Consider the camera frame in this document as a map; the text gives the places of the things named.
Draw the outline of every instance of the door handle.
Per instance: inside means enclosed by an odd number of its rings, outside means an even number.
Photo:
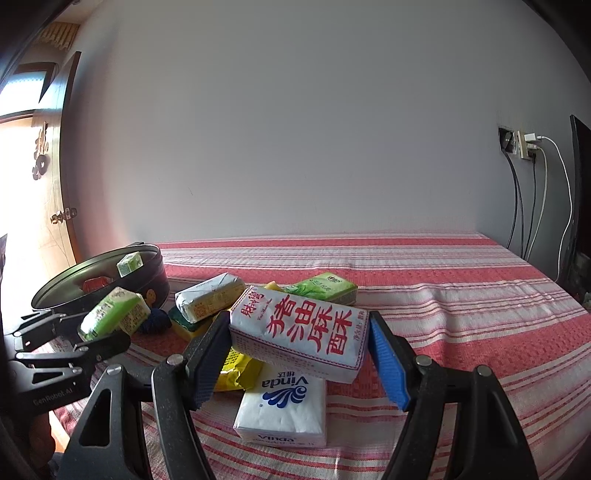
[[[50,220],[53,223],[53,225],[57,225],[58,223],[63,223],[64,220],[70,220],[71,218],[74,218],[77,215],[78,210],[76,210],[75,208],[66,207],[64,209],[64,212],[58,210],[57,213],[54,213],[51,216]]]

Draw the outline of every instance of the electrical outlet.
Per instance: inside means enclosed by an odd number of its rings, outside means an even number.
[[[517,143],[515,142],[515,132],[511,128],[499,127],[499,143],[501,150],[509,155],[517,155]]]
[[[515,143],[517,144],[517,151],[520,158],[522,158],[523,160],[533,160],[532,156],[527,150],[527,142],[525,141],[525,135],[520,130],[515,132]]]

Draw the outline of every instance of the black screen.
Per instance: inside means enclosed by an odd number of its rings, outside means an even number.
[[[563,267],[558,283],[562,286],[573,266],[577,252],[591,258],[591,130],[574,115],[570,116],[573,129],[574,188],[573,225],[566,243]]]

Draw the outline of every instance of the blue yarn ball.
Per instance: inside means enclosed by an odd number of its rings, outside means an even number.
[[[164,310],[150,308],[150,316],[139,326],[138,332],[149,335],[162,333],[171,325],[170,318]]]

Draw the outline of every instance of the red striped bedsheet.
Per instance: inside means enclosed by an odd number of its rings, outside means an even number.
[[[174,293],[223,272],[250,284],[290,284],[331,271],[359,285],[418,353],[461,369],[493,368],[524,428],[540,478],[558,478],[591,431],[591,317],[559,286],[478,233],[244,238],[160,245]],[[185,343],[135,335],[128,355],[153,365]],[[232,429],[241,393],[216,393],[193,414],[218,479],[377,479],[405,414],[371,359],[352,385],[329,382],[328,448],[247,444]],[[85,402],[60,409],[69,432]],[[166,479],[151,404],[145,435],[155,479]],[[431,478],[444,476],[455,407],[446,408]]]

